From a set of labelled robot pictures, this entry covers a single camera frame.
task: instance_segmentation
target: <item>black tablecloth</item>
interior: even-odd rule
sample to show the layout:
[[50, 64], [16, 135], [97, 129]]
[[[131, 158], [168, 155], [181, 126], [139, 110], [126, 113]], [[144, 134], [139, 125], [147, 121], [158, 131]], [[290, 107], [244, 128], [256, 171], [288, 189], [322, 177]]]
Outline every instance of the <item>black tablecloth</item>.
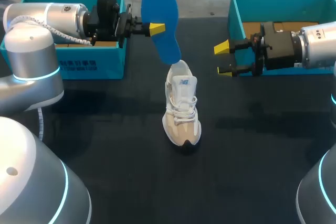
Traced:
[[[232, 60], [213, 55], [226, 22], [181, 19], [177, 29], [198, 79], [194, 155], [165, 136], [169, 66], [145, 37], [128, 42], [123, 80], [64, 81], [64, 98], [44, 108], [45, 143], [88, 187], [93, 224], [299, 223], [297, 187], [335, 139], [331, 76], [219, 76]], [[14, 118], [38, 132], [36, 111]]]

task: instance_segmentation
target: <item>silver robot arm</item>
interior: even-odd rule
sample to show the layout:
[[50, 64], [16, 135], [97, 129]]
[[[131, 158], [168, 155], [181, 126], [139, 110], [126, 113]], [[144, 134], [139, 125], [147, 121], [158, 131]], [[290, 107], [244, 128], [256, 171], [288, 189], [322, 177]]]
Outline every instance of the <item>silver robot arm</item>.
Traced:
[[7, 31], [11, 76], [0, 78], [0, 115], [48, 106], [64, 93], [54, 40], [43, 27], [18, 23]]

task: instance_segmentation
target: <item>blue insole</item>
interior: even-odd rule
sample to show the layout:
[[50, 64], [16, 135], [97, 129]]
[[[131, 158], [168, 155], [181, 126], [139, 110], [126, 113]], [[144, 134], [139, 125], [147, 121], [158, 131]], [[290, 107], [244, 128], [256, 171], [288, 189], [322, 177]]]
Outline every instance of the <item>blue insole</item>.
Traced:
[[176, 0], [142, 0], [143, 23], [165, 23], [165, 32], [154, 35], [152, 40], [165, 64], [174, 64], [181, 59], [181, 51], [175, 38], [178, 22]]

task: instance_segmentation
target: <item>robotic arm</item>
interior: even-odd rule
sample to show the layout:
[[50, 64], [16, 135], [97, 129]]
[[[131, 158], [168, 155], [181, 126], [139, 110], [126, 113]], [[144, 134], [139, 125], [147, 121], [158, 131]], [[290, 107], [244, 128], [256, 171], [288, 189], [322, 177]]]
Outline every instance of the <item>robotic arm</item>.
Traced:
[[[219, 73], [253, 76], [267, 70], [290, 68], [301, 63], [306, 69], [335, 64], [336, 22], [304, 27], [298, 34], [276, 32], [272, 22], [261, 25], [260, 33], [250, 39], [227, 40], [215, 47], [215, 54], [234, 53], [252, 47], [255, 62], [250, 66], [218, 68]], [[331, 122], [336, 127], [336, 89], [331, 94]], [[296, 209], [302, 224], [336, 223], [336, 145], [331, 148], [302, 179], [296, 194]]]
[[227, 40], [215, 46], [215, 54], [234, 53], [251, 47], [255, 62], [249, 66], [219, 68], [219, 73], [251, 72], [253, 76], [267, 70], [291, 68], [301, 63], [306, 69], [333, 66], [336, 61], [336, 22], [303, 27], [298, 34], [276, 32], [272, 22], [261, 24], [260, 33], [250, 39]]
[[0, 116], [51, 105], [62, 98], [54, 43], [94, 46], [97, 40], [117, 41], [122, 48], [131, 34], [150, 37], [165, 31], [164, 24], [143, 24], [133, 18], [129, 8], [120, 13], [117, 0], [97, 0], [91, 12], [83, 4], [9, 5], [3, 23], [13, 75], [0, 78]]

